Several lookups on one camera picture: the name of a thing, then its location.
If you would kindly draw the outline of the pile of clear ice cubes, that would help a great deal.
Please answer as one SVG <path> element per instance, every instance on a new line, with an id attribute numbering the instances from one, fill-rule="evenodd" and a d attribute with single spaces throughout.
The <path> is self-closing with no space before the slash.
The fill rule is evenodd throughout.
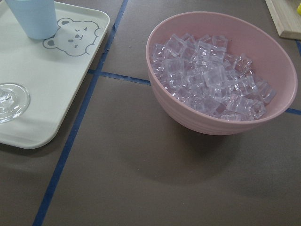
<path id="1" fill-rule="evenodd" d="M 150 63 L 163 88 L 176 100 L 227 121 L 254 121 L 266 113 L 276 95 L 251 69 L 245 54 L 228 52 L 223 35 L 195 39 L 175 34 L 151 48 Z"/>

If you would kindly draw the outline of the light blue plastic cup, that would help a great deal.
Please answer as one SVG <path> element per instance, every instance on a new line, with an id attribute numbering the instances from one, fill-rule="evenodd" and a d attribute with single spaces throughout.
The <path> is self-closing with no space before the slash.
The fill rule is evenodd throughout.
<path id="1" fill-rule="evenodd" d="M 6 3 L 28 37 L 44 40 L 55 35 L 58 25 L 53 0 L 7 0 Z"/>

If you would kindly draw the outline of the pink bowl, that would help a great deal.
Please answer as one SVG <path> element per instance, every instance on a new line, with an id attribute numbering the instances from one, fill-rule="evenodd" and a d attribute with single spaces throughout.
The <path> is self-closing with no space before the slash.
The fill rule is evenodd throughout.
<path id="1" fill-rule="evenodd" d="M 232 135 L 254 129 L 284 113 L 292 104 L 298 89 L 296 69 L 286 51 L 260 28 L 239 18 L 216 12 L 194 11 L 172 16 L 151 32 L 146 44 L 146 63 L 151 62 L 154 44 L 164 43 L 176 34 L 186 33 L 200 38 L 206 34 L 224 35 L 229 39 L 228 51 L 245 53 L 253 60 L 253 68 L 276 91 L 266 113 L 255 121 L 226 121 L 200 113 L 176 100 L 164 89 L 151 67 L 148 75 L 153 93 L 164 111 L 176 122 L 193 131 L 209 135 Z"/>

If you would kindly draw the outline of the cream bear serving tray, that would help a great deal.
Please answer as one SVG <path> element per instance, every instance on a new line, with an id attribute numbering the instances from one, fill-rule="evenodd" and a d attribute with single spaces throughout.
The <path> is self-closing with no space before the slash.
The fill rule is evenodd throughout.
<path id="1" fill-rule="evenodd" d="M 60 2 L 55 10 L 55 36 L 33 40 L 0 4 L 0 81 L 30 93 L 27 110 L 1 124 L 3 144 L 33 149 L 54 138 L 109 28 L 102 11 Z"/>

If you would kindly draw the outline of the clear wine glass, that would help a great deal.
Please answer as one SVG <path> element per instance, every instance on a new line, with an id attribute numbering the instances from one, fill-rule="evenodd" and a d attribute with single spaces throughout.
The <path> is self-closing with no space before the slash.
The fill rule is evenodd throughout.
<path id="1" fill-rule="evenodd" d="M 0 84 L 0 122 L 6 123 L 21 116 L 30 104 L 30 93 L 16 83 Z"/>

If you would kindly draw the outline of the wooden cutting board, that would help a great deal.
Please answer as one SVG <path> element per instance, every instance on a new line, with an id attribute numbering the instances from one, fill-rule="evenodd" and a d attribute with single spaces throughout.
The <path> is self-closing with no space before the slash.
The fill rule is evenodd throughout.
<path id="1" fill-rule="evenodd" d="M 281 38 L 301 39 L 301 16 L 296 9 L 300 0 L 265 0 L 278 35 Z"/>

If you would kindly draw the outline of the lemon half slice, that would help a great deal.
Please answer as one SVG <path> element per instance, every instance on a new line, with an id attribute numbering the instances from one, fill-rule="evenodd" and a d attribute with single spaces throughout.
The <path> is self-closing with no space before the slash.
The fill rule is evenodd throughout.
<path id="1" fill-rule="evenodd" d="M 299 15 L 301 15 L 301 3 L 299 3 L 299 5 L 298 5 L 296 11 L 297 11 L 297 13 L 298 13 Z"/>

